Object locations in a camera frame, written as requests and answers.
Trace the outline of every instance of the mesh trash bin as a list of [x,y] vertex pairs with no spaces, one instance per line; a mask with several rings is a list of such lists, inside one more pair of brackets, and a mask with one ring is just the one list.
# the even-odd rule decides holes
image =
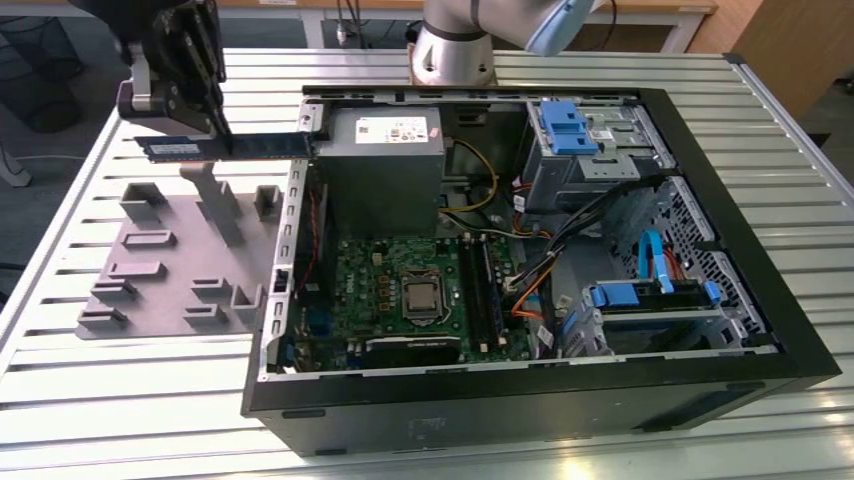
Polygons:
[[0,17],[0,35],[50,80],[67,80],[83,63],[56,17]]
[[48,80],[11,45],[0,46],[0,103],[39,133],[58,132],[80,119],[68,85]]

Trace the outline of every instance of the slotted aluminum surface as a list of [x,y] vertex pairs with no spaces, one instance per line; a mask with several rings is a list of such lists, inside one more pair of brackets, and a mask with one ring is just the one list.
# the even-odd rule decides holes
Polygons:
[[[401,51],[233,50],[226,60],[226,114],[237,132],[293,130],[305,84],[402,84],[409,75]],[[688,432],[302,459],[238,413],[249,335],[112,341],[74,335],[119,231],[124,185],[157,181],[166,193],[191,188],[178,166],[142,157],[130,139],[151,132],[112,117],[0,317],[8,337],[0,478],[854,475],[854,211],[826,159],[808,149],[761,86],[746,82],[750,72],[718,56],[501,53],[497,65],[506,85],[669,90],[842,376]],[[285,182],[287,170],[287,162],[217,166],[235,192]]]

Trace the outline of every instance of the ram slot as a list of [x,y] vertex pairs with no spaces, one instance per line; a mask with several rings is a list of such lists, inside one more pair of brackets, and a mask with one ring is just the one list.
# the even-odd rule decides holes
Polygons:
[[494,329],[493,298],[490,288],[494,285],[493,270],[483,254],[479,241],[463,243],[459,249],[459,271],[466,299],[466,318],[469,322],[469,341],[475,352],[487,353],[490,345],[498,344]]
[[481,243],[481,250],[483,251],[483,264],[487,271],[487,298],[489,298],[489,314],[493,319],[493,328],[490,330],[490,346],[503,347],[507,345],[507,339],[505,338],[505,318],[502,315],[502,296],[498,281],[495,279],[495,273],[493,272],[493,257],[490,256],[490,244],[487,242]]

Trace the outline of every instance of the gray 3d-printed holder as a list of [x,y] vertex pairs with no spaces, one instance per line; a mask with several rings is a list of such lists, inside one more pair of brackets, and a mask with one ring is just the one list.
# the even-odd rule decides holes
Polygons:
[[282,192],[235,195],[210,165],[182,167],[201,195],[130,184],[128,214],[79,318],[83,339],[250,332],[263,314]]

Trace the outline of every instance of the cpu socket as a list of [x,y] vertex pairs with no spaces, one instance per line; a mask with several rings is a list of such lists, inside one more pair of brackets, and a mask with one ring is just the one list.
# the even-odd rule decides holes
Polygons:
[[403,318],[419,327],[426,327],[441,320],[445,302],[439,275],[434,273],[405,275],[401,278],[401,286],[403,287]]

